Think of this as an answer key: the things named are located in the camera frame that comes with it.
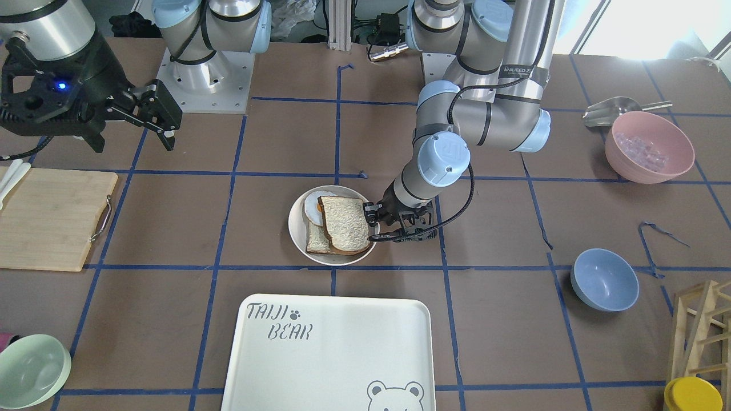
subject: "metal ring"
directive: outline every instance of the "metal ring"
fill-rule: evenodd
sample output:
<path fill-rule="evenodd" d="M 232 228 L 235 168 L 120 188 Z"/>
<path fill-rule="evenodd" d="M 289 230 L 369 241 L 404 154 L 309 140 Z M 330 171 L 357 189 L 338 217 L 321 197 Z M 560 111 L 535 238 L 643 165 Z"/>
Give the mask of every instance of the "metal ring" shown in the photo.
<path fill-rule="evenodd" d="M 104 215 L 104 219 L 102 220 L 102 226 L 99 227 L 99 230 L 94 233 L 91 238 L 89 238 L 89 242 L 93 243 L 96 241 L 96 239 L 104 232 L 104 230 L 107 229 L 107 223 L 109 222 L 109 217 L 112 215 L 112 196 L 107 196 L 107 206 L 105 207 L 105 210 L 107 213 Z"/>

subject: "tiled surface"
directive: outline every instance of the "tiled surface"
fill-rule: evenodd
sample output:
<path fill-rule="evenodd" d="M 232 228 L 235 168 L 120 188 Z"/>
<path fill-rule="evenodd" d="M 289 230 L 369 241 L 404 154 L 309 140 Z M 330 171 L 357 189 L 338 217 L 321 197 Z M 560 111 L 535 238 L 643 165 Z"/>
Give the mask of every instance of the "tiled surface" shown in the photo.
<path fill-rule="evenodd" d="M 110 43 L 131 81 L 154 76 L 161 40 Z M 423 301 L 440 410 L 659 410 L 668 301 L 731 279 L 731 89 L 700 63 L 557 56 L 543 102 L 551 139 L 525 155 L 527 172 L 517 154 L 475 149 L 473 203 L 440 239 L 379 244 L 357 266 L 313 264 L 289 238 L 292 202 L 336 181 L 381 198 L 411 156 L 418 63 L 273 43 L 257 57 L 249 115 L 185 116 L 172 153 L 123 123 L 107 125 L 100 155 L 70 137 L 51 143 L 36 166 L 114 170 L 120 181 L 86 270 L 0 271 L 0 331 L 50 333 L 74 355 L 66 387 L 35 409 L 219 410 L 239 304 L 288 293 Z M 692 139 L 705 179 L 694 168 L 671 184 L 618 181 L 602 136 L 580 123 L 586 105 L 618 95 L 673 100 L 661 114 Z M 36 141 L 0 131 L 3 153 Z M 468 190 L 465 180 L 445 190 L 443 219 Z M 598 246 L 646 269 L 643 220 L 692 247 L 646 228 L 665 277 L 639 273 L 627 312 L 589 309 L 567 284 L 569 265 Z"/>

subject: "bear drawing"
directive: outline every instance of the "bear drawing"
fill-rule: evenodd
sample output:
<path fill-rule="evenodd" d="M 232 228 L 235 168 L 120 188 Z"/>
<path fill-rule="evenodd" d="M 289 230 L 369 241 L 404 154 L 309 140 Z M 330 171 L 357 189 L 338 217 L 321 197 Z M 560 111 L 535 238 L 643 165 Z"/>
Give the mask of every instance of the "bear drawing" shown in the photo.
<path fill-rule="evenodd" d="M 386 388 L 383 382 L 373 381 L 368 385 L 368 397 L 368 411 L 424 411 L 424 388 L 418 382 L 410 382 L 405 388 Z"/>

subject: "fried egg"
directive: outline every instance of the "fried egg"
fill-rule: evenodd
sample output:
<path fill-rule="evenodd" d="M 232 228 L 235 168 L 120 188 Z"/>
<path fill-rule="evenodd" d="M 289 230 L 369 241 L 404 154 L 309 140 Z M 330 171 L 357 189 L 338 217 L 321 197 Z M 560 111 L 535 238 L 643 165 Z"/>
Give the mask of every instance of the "fried egg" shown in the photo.
<path fill-rule="evenodd" d="M 319 225 L 322 227 L 324 224 L 322 222 L 322 209 L 320 208 L 319 203 L 317 202 L 317 199 L 322 196 L 336 196 L 334 192 L 329 191 L 315 191 L 310 193 L 310 195 L 305 198 L 305 215 L 307 218 L 312 222 L 314 225 Z"/>

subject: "yellow lid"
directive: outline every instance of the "yellow lid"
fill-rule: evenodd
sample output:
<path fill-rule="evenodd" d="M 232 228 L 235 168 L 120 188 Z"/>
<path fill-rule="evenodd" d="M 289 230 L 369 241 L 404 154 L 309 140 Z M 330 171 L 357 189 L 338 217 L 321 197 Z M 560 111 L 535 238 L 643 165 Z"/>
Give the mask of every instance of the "yellow lid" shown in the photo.
<path fill-rule="evenodd" d="M 698 377 L 677 378 L 668 384 L 668 407 L 677 411 L 721 411 L 723 400 L 716 387 Z"/>

